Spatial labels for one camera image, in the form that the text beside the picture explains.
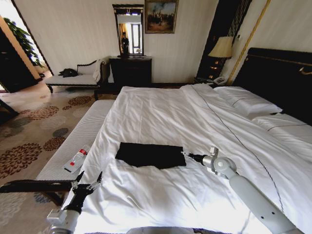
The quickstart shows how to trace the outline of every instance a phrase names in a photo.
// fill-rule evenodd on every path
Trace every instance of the black bed frame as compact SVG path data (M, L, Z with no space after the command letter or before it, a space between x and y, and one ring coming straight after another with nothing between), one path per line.
M312 125L312 53L250 48L232 86L240 86Z

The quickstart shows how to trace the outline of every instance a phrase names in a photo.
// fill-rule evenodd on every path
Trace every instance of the white bottle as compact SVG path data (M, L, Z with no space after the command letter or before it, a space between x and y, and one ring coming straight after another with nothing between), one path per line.
M89 150L90 146L84 145L71 160L64 164L63 168L70 173L74 173L82 166Z

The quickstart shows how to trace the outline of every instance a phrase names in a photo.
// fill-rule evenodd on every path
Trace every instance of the mirror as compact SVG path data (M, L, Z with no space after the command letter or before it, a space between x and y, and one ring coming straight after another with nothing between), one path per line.
M142 4L113 4L121 56L144 55Z

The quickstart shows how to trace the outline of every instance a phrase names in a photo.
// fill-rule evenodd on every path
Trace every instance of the bed bench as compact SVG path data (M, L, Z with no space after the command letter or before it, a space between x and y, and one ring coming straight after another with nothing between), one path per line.
M89 64L78 64L77 72L80 74L76 77L51 76L44 80L51 93L52 86L70 86L70 87L94 87L99 88L108 83L110 75L109 60L105 59L100 64L100 80L98 82L93 78L93 72L96 69L96 60Z
M73 174L67 172L63 169L63 165L84 144L92 146L114 101L99 100L94 102L35 180L8 182L0 187L0 193L41 192L56 205L62 205L65 192L71 189L71 181L75 180L79 174L79 170Z

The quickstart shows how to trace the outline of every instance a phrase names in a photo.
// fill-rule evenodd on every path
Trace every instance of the framed painting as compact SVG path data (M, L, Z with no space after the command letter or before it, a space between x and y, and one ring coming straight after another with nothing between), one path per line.
M145 33L175 33L178 0L145 0Z

